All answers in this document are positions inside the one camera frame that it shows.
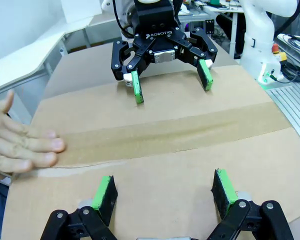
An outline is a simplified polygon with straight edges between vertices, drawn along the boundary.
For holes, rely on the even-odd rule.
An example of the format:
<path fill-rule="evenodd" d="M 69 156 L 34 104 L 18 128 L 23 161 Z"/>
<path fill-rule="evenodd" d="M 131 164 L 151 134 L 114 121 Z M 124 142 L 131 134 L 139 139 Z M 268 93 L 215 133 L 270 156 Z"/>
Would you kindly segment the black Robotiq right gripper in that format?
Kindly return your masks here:
<path fill-rule="evenodd" d="M 111 70 L 117 81 L 133 88 L 137 104 L 144 102 L 139 80 L 150 63 L 170 62 L 175 59 L 196 67 L 204 90 L 209 91 L 214 82 L 210 68 L 216 60 L 218 49 L 200 28 L 195 27 L 189 38 L 179 27 L 136 34 L 132 44 L 124 40 L 113 43 Z"/>

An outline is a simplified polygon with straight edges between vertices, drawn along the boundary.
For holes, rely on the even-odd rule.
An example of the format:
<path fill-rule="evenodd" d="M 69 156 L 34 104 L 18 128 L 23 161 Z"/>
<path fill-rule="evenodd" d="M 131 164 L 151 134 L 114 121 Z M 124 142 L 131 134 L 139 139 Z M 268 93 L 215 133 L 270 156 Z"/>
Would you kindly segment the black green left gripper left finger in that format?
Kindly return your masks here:
<path fill-rule="evenodd" d="M 103 176 L 90 205 L 72 213 L 54 210 L 46 223 L 47 240 L 115 240 L 109 229 L 111 217 L 118 197 L 112 175 Z"/>

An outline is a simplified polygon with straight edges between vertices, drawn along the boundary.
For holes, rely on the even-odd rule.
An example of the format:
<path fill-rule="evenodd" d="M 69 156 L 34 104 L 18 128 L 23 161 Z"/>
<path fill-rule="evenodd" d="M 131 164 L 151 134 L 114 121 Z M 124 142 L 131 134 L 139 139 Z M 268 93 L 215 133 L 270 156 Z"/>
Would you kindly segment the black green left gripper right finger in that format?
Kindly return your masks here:
<path fill-rule="evenodd" d="M 292 240 L 281 205 L 267 200 L 262 205 L 239 198 L 225 169 L 215 169 L 211 192 L 220 223 L 209 240 L 235 240 L 241 232 L 250 232 L 256 240 Z"/>

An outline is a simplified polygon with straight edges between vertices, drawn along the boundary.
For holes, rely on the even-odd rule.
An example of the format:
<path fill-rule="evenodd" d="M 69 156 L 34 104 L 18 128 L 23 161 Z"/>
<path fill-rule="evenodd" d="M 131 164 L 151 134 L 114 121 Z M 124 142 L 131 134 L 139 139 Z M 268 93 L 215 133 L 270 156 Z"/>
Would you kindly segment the person's right hand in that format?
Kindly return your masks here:
<path fill-rule="evenodd" d="M 13 105 L 14 92 L 0 100 L 0 180 L 4 173 L 26 173 L 33 168 L 52 167 L 66 143 L 55 131 L 44 131 L 19 123 L 7 113 Z"/>

